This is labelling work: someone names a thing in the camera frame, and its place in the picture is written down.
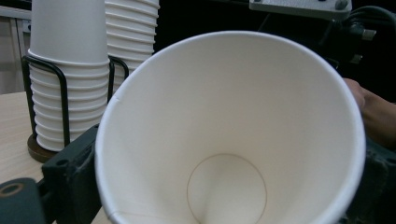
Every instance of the dark background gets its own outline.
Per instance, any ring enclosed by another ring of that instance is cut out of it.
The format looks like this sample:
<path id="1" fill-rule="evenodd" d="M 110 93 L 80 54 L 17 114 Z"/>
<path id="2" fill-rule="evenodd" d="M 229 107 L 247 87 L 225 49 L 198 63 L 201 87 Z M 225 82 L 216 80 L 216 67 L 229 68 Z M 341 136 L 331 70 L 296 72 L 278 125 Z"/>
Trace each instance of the dark background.
<path id="1" fill-rule="evenodd" d="M 363 6 L 378 6 L 395 12 L 393 1 L 359 0 L 352 1 L 353 9 Z M 157 51 L 193 35 L 225 30 L 259 31 L 268 13 L 248 8 L 247 0 L 163 0 L 160 2 L 158 27 L 156 30 Z M 318 23 L 308 19 L 304 26 L 294 27 L 296 33 Z M 356 53 L 363 56 L 359 64 L 341 63 L 338 72 L 342 77 L 351 77 L 359 81 L 366 89 L 396 103 L 393 78 L 396 75 L 396 36 L 393 26 L 388 21 L 370 20 L 365 28 L 375 29 L 373 41 L 359 43 Z M 304 44 L 305 38 L 299 34 Z"/>

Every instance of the black cable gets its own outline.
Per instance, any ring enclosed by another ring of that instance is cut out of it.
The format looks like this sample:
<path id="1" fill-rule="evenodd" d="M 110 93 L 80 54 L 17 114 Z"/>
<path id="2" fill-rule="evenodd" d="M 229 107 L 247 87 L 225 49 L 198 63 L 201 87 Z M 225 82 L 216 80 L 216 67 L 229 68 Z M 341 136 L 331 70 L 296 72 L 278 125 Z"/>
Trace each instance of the black cable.
<path id="1" fill-rule="evenodd" d="M 396 15 L 387 9 L 384 9 L 382 7 L 375 7 L 375 6 L 359 7 L 351 12 L 351 14 L 346 19 L 346 21 L 351 21 L 352 19 L 368 14 L 382 16 L 384 17 L 384 19 L 388 20 L 393 26 L 393 30 L 395 34 L 394 39 L 396 42 Z"/>

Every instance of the cup rim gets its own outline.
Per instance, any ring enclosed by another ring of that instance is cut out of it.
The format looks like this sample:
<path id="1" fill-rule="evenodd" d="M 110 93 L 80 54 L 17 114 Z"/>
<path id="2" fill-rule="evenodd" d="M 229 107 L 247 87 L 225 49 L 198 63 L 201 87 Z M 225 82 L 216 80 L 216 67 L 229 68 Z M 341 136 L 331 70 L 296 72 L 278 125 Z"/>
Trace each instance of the cup rim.
<path id="1" fill-rule="evenodd" d="M 43 144 L 43 143 L 40 141 L 41 138 L 45 138 L 45 139 L 46 139 L 45 136 L 39 135 L 39 136 L 37 137 L 36 141 L 37 141 L 37 143 L 38 143 L 41 147 L 44 146 L 43 148 L 45 148 L 46 150 L 54 151 L 54 152 L 60 152 L 60 151 L 64 150 L 64 146 L 63 146 L 61 149 L 56 148 L 56 147 L 48 147 L 48 146 L 46 146 L 46 144 Z"/>
<path id="2" fill-rule="evenodd" d="M 46 71 L 43 69 L 40 69 L 38 67 L 35 67 L 31 64 L 29 64 L 29 68 L 31 68 L 32 70 L 35 70 L 37 73 L 40 73 L 44 76 L 54 76 L 54 73 L 51 73 L 50 71 Z M 98 78 L 98 77 L 107 77 L 109 74 L 109 69 L 107 68 L 106 71 L 104 71 L 103 73 L 96 73 L 96 74 L 87 74 L 87 75 L 77 75 L 77 74 L 69 74 L 69 73 L 64 73 L 64 76 L 66 78 L 75 78 L 75 79 L 92 79 L 92 78 Z"/>
<path id="3" fill-rule="evenodd" d="M 108 22 L 108 21 L 106 22 L 106 26 L 112 26 L 112 27 L 115 27 L 115 28 L 118 28 L 118 29 L 121 29 L 121 30 L 132 31 L 132 32 L 136 32 L 136 33 L 139 33 L 139 34 L 142 34 L 142 35 L 153 35 L 153 36 L 155 36 L 157 34 L 155 32 L 149 32 L 149 31 L 144 31 L 144 30 L 140 30 L 140 29 L 135 29 L 135 28 L 128 27 L 128 26 L 114 24 L 114 23 L 111 23 L 111 22 Z"/>
<path id="4" fill-rule="evenodd" d="M 35 119 L 35 124 L 37 126 L 40 126 L 40 128 L 45 129 L 46 131 L 50 131 L 50 132 L 62 133 L 64 131 L 63 129 L 56 129 L 56 128 L 48 127 L 36 119 Z M 86 129 L 70 129 L 70 133 L 84 133 L 85 131 L 87 131 L 87 130 Z"/>
<path id="5" fill-rule="evenodd" d="M 48 82 L 44 82 L 44 81 L 38 80 L 37 78 L 33 77 L 32 75 L 30 75 L 29 77 L 30 77 L 30 79 L 33 82 L 37 83 L 38 85 L 41 85 L 41 86 L 44 86 L 44 87 L 48 87 L 48 88 L 52 88 L 52 89 L 59 89 L 60 88 L 59 85 L 55 85 L 55 84 L 52 84 L 52 83 L 48 83 Z M 67 89 L 69 91 L 91 91 L 91 90 L 101 89 L 104 86 L 108 86 L 108 79 L 105 82 L 103 82 L 103 83 L 101 83 L 99 85 L 94 85 L 94 86 L 89 86 L 89 87 L 78 87 L 78 86 L 71 86 L 71 85 L 67 84 Z"/>
<path id="6" fill-rule="evenodd" d="M 152 7 L 156 7 L 157 9 L 161 8 L 161 6 L 159 4 L 155 4 L 155 3 L 150 2 L 150 1 L 146 1 L 146 0 L 135 0 L 135 1 L 147 4 L 147 5 L 151 5 Z"/>
<path id="7" fill-rule="evenodd" d="M 125 48 L 125 47 L 114 45 L 114 44 L 107 44 L 107 47 L 110 47 L 110 48 L 113 48 L 113 49 L 124 49 L 124 50 L 128 50 L 128 51 L 133 51 L 133 52 L 136 52 L 136 53 L 142 53 L 142 54 L 152 54 L 155 51 L 154 49 L 153 50 L 145 50 L 145 49 Z"/>
<path id="8" fill-rule="evenodd" d="M 30 88 L 32 89 L 34 94 L 40 95 L 41 97 L 45 97 L 45 98 L 48 98 L 51 100 L 60 100 L 61 99 L 61 96 L 54 96 L 51 94 L 44 93 L 42 91 L 38 91 L 38 90 L 34 89 L 33 86 L 31 86 Z M 108 92 L 108 89 L 103 91 L 103 93 L 100 93 L 100 94 L 97 94 L 94 96 L 90 96 L 90 97 L 84 97 L 84 98 L 83 97 L 67 97 L 67 98 L 69 101 L 91 101 L 91 100 L 96 100 L 96 99 L 102 98 L 104 96 L 107 96 L 107 92 Z"/>
<path id="9" fill-rule="evenodd" d="M 38 131 L 37 129 L 35 129 L 35 132 L 37 133 L 38 136 L 40 136 L 40 137 L 46 139 L 47 141 L 54 142 L 55 144 L 59 144 L 59 143 L 63 143 L 63 142 L 64 142 L 63 139 L 57 139 L 57 138 L 48 137 L 48 136 L 44 135 L 42 132 Z"/>
<path id="10" fill-rule="evenodd" d="M 127 9 L 127 10 L 131 10 L 131 11 L 134 11 L 134 12 L 146 14 L 146 15 L 154 18 L 154 19 L 158 19 L 159 18 L 158 13 L 154 14 L 154 13 L 148 12 L 146 10 L 137 8 L 137 7 L 125 6 L 125 5 L 122 5 L 122 4 L 119 4 L 119 3 L 113 3 L 113 2 L 105 2 L 105 6 L 106 6 L 106 9 L 107 9 L 107 7 L 119 7 L 119 8 L 122 8 L 122 9 Z"/>
<path id="11" fill-rule="evenodd" d="M 151 40 L 144 40 L 144 39 L 129 37 L 127 35 L 117 35 L 117 34 L 110 33 L 110 32 L 107 32 L 107 36 L 113 36 L 113 37 L 120 38 L 120 39 L 126 39 L 126 40 L 130 40 L 130 41 L 135 41 L 135 42 L 139 42 L 139 44 L 140 43 L 142 43 L 142 44 L 155 44 L 155 40 L 152 40 L 152 41 Z"/>
<path id="12" fill-rule="evenodd" d="M 148 21 L 141 21 L 141 20 L 138 20 L 138 19 L 134 19 L 134 18 L 130 18 L 130 17 L 125 17 L 125 16 L 121 16 L 121 15 L 117 15 L 117 14 L 109 13 L 109 12 L 106 12 L 106 16 L 107 16 L 107 17 L 113 17 L 113 18 L 115 18 L 115 19 L 122 19 L 122 20 L 126 20 L 126 21 L 133 21 L 133 22 L 142 23 L 142 24 L 144 24 L 144 25 L 151 26 L 151 27 L 153 27 L 153 28 L 155 28 L 155 27 L 158 26 L 157 23 L 151 23 L 151 22 L 148 22 Z"/>
<path id="13" fill-rule="evenodd" d="M 56 106 L 49 106 L 49 105 L 43 105 L 41 102 L 37 101 L 35 99 L 35 97 L 32 97 L 33 102 L 35 103 L 35 105 L 41 106 L 45 109 L 48 110 L 55 110 L 55 111 L 62 111 L 62 109 L 60 107 L 56 107 Z M 107 105 L 107 98 L 104 99 L 104 101 L 102 103 L 99 103 L 98 105 L 93 105 L 93 106 L 85 106 L 85 107 L 70 107 L 69 106 L 69 111 L 71 112 L 85 112 L 85 111 L 91 111 L 91 110 L 95 110 L 101 106 Z"/>
<path id="14" fill-rule="evenodd" d="M 97 118 L 100 118 L 103 115 L 104 111 L 105 110 L 100 111 L 100 113 L 98 112 L 98 113 L 96 113 L 96 114 L 94 114 L 92 116 L 86 116 L 86 117 L 82 117 L 82 118 L 69 118 L 69 122 L 80 122 L 80 121 L 87 121 L 87 120 L 97 119 Z M 50 116 L 50 115 L 46 115 L 46 114 L 43 114 L 40 111 L 38 111 L 38 113 L 37 113 L 37 111 L 35 111 L 35 117 L 36 116 L 42 117 L 44 119 L 54 120 L 54 121 L 60 121 L 60 122 L 63 121 L 62 118 L 57 118 L 57 117 L 53 117 L 53 116 Z"/>
<path id="15" fill-rule="evenodd" d="M 46 56 L 41 56 L 41 55 L 39 55 L 37 53 L 34 53 L 32 51 L 32 49 L 28 49 L 27 51 L 28 51 L 28 54 L 30 56 L 32 56 L 32 57 L 35 57 L 37 59 L 44 60 L 44 61 L 47 61 L 47 62 L 50 62 L 50 63 L 57 63 L 57 64 L 60 64 L 60 65 L 73 65 L 73 66 L 82 66 L 82 67 L 96 67 L 96 66 L 101 66 L 101 65 L 105 65 L 105 64 L 110 63 L 110 59 L 108 59 L 108 58 L 107 58 L 107 60 L 105 62 L 99 62 L 99 63 L 74 63 L 74 62 L 67 62 L 67 61 L 51 59 L 51 58 L 48 58 Z"/>

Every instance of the black machine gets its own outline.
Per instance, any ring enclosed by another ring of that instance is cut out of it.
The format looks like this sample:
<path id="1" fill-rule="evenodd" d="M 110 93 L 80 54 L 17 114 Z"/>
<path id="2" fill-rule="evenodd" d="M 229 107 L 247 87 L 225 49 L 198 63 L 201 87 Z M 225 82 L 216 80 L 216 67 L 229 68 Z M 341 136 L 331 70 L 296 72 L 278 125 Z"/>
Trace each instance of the black machine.
<path id="1" fill-rule="evenodd" d="M 396 102 L 396 6 L 385 0 L 348 3 L 350 11 L 314 13 L 262 7 L 265 0 L 163 1 L 154 48 L 157 52 L 186 37 L 221 30 L 281 35 L 312 49 L 340 76 Z M 97 127 L 46 161 L 40 182 L 21 178 L 1 184 L 0 223 L 92 222 L 101 207 L 93 159 Z M 396 153 L 370 139 L 366 146 L 361 184 L 338 223 L 396 223 Z"/>

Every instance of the machine part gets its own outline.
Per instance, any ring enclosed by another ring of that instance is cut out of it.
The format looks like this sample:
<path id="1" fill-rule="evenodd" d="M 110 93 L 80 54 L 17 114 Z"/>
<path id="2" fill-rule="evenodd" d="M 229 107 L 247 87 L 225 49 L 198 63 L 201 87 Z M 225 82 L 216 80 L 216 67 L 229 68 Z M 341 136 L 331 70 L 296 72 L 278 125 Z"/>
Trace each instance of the machine part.
<path id="1" fill-rule="evenodd" d="M 366 141 L 366 163 L 356 195 L 346 211 L 347 224 L 396 223 L 396 153 L 371 139 Z"/>
<path id="2" fill-rule="evenodd" d="M 23 30 L 24 33 L 30 34 L 30 31 L 32 30 L 31 21 L 22 20 L 22 30 Z"/>
<path id="3" fill-rule="evenodd" d="M 376 30 L 364 29 L 361 35 L 362 40 L 372 41 L 375 37 Z"/>
<path id="4" fill-rule="evenodd" d="M 343 24 L 340 21 L 274 13 L 265 18 L 258 31 L 284 36 L 300 43 L 338 67 L 342 63 L 359 62 L 354 57 L 359 54 L 364 30 L 359 22 Z"/>
<path id="5" fill-rule="evenodd" d="M 102 204 L 96 187 L 91 127 L 42 166 L 36 183 L 19 178 L 0 185 L 0 223 L 92 223 Z"/>
<path id="6" fill-rule="evenodd" d="M 352 10 L 351 0 L 249 0 L 252 10 L 342 21 Z"/>
<path id="7" fill-rule="evenodd" d="M 361 59 L 363 58 L 360 54 L 353 55 L 352 59 L 350 60 L 351 63 L 360 63 Z"/>

